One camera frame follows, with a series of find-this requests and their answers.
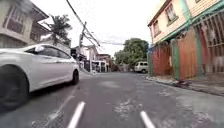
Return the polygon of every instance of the car wheel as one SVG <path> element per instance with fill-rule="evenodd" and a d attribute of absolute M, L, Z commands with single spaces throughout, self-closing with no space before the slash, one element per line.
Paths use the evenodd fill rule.
<path fill-rule="evenodd" d="M 142 69 L 142 73 L 146 73 L 146 70 L 145 69 Z"/>
<path fill-rule="evenodd" d="M 0 108 L 13 110 L 28 98 L 28 81 L 25 74 L 14 66 L 0 68 Z"/>
<path fill-rule="evenodd" d="M 71 82 L 73 85 L 76 85 L 79 83 L 79 72 L 77 70 L 75 70 L 73 72 L 73 79 L 72 79 L 72 82 Z"/>

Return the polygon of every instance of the white car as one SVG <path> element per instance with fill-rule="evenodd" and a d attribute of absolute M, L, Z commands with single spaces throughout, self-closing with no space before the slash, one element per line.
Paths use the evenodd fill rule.
<path fill-rule="evenodd" d="M 0 107 L 15 109 L 29 92 L 79 82 L 79 66 L 67 53 L 48 44 L 0 49 Z"/>
<path fill-rule="evenodd" d="M 148 63 L 144 61 L 137 62 L 135 65 L 135 71 L 146 73 L 148 71 Z"/>

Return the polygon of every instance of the white vehicle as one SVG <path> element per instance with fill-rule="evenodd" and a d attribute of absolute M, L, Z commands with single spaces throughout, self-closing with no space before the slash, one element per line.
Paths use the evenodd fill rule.
<path fill-rule="evenodd" d="M 48 44 L 20 49 L 0 49 L 0 107 L 15 109 L 29 92 L 60 84 L 79 82 L 77 62 Z"/>
<path fill-rule="evenodd" d="M 135 65 L 136 72 L 146 73 L 148 71 L 148 63 L 147 62 L 137 62 Z"/>

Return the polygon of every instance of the street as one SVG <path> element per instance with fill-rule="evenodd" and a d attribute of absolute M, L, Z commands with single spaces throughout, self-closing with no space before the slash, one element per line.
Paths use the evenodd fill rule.
<path fill-rule="evenodd" d="M 66 128 L 86 103 L 79 128 L 223 128 L 224 98 L 150 82 L 144 74 L 81 74 L 78 86 L 52 86 L 31 94 L 21 108 L 0 116 L 1 128 Z"/>

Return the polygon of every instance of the road marking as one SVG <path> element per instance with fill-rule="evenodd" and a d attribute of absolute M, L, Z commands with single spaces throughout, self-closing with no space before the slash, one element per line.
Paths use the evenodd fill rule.
<path fill-rule="evenodd" d="M 146 128 L 155 128 L 155 125 L 152 123 L 145 111 L 141 111 L 140 115 Z"/>
<path fill-rule="evenodd" d="M 48 127 L 48 125 L 53 122 L 57 117 L 60 116 L 61 111 L 64 109 L 64 107 L 66 107 L 66 105 L 70 102 L 70 100 L 72 100 L 75 96 L 74 93 L 76 92 L 76 88 L 74 88 L 66 97 L 66 99 L 64 100 L 64 102 L 59 106 L 58 109 L 56 109 L 56 111 L 54 111 L 52 114 L 50 114 L 48 116 L 48 120 L 47 123 L 44 125 L 44 128 Z"/>
<path fill-rule="evenodd" d="M 77 128 L 78 126 L 78 123 L 79 123 L 79 120 L 82 116 L 82 113 L 83 113 L 83 110 L 84 110 L 84 107 L 85 107 L 85 102 L 80 102 L 75 110 L 75 113 L 68 125 L 67 128 Z"/>

